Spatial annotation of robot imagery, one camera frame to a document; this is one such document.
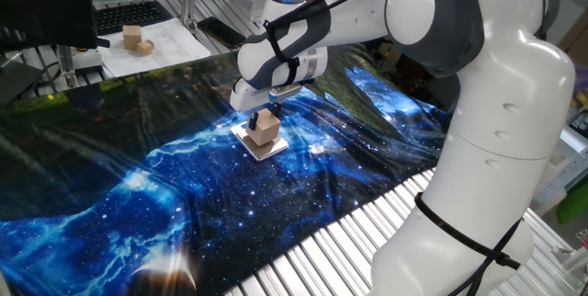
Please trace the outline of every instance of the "galaxy print fabric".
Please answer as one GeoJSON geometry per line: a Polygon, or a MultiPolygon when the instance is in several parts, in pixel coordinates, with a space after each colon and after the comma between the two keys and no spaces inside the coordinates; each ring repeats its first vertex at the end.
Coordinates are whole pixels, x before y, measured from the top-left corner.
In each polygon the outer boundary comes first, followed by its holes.
{"type": "Polygon", "coordinates": [[[435,165],[447,117],[357,46],[286,101],[289,148],[232,135],[235,56],[0,107],[0,266],[25,296],[215,295],[435,165]]]}

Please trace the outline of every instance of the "desk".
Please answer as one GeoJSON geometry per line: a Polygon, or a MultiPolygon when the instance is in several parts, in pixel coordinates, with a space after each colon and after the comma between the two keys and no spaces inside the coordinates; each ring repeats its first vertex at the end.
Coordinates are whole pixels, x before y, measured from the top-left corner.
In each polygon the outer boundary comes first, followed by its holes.
{"type": "MultiPolygon", "coordinates": [[[[136,3],[144,0],[95,0],[96,8],[136,3]]],[[[157,0],[174,16],[181,0],[157,0]]],[[[259,27],[248,20],[247,0],[196,0],[198,20],[215,16],[248,36],[259,27]]],[[[195,37],[213,55],[227,48],[196,31],[195,37]]],[[[22,61],[41,68],[56,61],[50,47],[26,50],[22,61]]],[[[78,76],[81,86],[105,80],[101,73],[78,76]]],[[[24,93],[21,99],[44,96],[66,89],[58,78],[37,93],[24,93]]],[[[230,289],[226,295],[363,295],[369,291],[369,266],[374,252],[390,239],[414,206],[413,196],[428,185],[434,170],[413,176],[383,197],[356,209],[297,243],[287,253],[230,289]]],[[[532,211],[525,215],[536,248],[532,258],[517,274],[491,293],[498,295],[573,295],[581,282],[570,276],[550,253],[554,246],[570,247],[532,211]]]]}
{"type": "MultiPolygon", "coordinates": [[[[148,0],[94,0],[96,9],[109,8],[114,6],[124,6],[132,3],[139,3],[148,0]]],[[[167,11],[173,16],[179,17],[181,13],[182,0],[156,0],[160,2],[167,11]]],[[[195,0],[197,20],[200,21],[207,17],[216,17],[229,27],[248,37],[251,34],[259,33],[260,28],[249,20],[249,8],[252,0],[195,0]]],[[[208,34],[196,30],[194,36],[202,43],[212,55],[229,52],[230,50],[222,44],[211,38],[208,34]]],[[[23,51],[19,62],[30,66],[43,69],[46,65],[57,62],[55,52],[50,46],[26,49],[23,51]]],[[[48,81],[55,74],[59,66],[54,66],[42,76],[41,81],[48,81]]],[[[92,85],[106,80],[104,73],[90,73],[77,75],[80,86],[92,85]]],[[[29,90],[22,93],[18,99],[27,99],[32,97],[46,96],[55,94],[68,89],[62,76],[56,78],[49,85],[40,85],[36,91],[29,90]]]]}

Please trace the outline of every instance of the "wooden block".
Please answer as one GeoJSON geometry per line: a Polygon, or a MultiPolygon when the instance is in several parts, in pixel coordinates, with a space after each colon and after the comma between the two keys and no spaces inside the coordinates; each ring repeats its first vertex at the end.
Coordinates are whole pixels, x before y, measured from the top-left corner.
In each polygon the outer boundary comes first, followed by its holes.
{"type": "Polygon", "coordinates": [[[123,26],[122,38],[124,39],[126,50],[137,50],[137,44],[142,41],[141,26],[123,26]]]}
{"type": "Polygon", "coordinates": [[[142,56],[149,56],[153,53],[153,42],[146,40],[137,44],[137,51],[142,56]]]}
{"type": "Polygon", "coordinates": [[[277,137],[277,132],[282,122],[267,108],[257,112],[257,114],[255,129],[251,130],[249,127],[246,127],[245,131],[247,131],[247,135],[249,135],[255,144],[261,146],[277,137]]]}

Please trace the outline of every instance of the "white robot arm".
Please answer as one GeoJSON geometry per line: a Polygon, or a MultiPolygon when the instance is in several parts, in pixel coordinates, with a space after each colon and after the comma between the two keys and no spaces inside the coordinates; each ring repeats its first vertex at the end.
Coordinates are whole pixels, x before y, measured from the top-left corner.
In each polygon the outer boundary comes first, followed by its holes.
{"type": "Polygon", "coordinates": [[[269,102],[272,88],[291,89],[322,75],[325,47],[387,34],[431,74],[458,74],[461,94],[435,176],[421,205],[374,255],[371,296],[484,294],[513,276],[513,263],[530,258],[530,229],[524,222],[514,226],[559,138],[574,83],[570,59],[536,38],[553,22],[558,3],[268,2],[266,33],[248,38],[239,51],[243,79],[231,96],[237,110],[269,102]],[[481,255],[480,247],[496,251],[481,255]]]}

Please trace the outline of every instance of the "keyboard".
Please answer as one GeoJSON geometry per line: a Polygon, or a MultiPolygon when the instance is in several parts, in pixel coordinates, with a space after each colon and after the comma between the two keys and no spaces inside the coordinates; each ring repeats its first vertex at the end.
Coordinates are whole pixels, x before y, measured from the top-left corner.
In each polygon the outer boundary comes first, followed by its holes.
{"type": "Polygon", "coordinates": [[[96,11],[98,36],[122,31],[123,25],[147,26],[173,18],[157,1],[140,2],[96,11]]]}

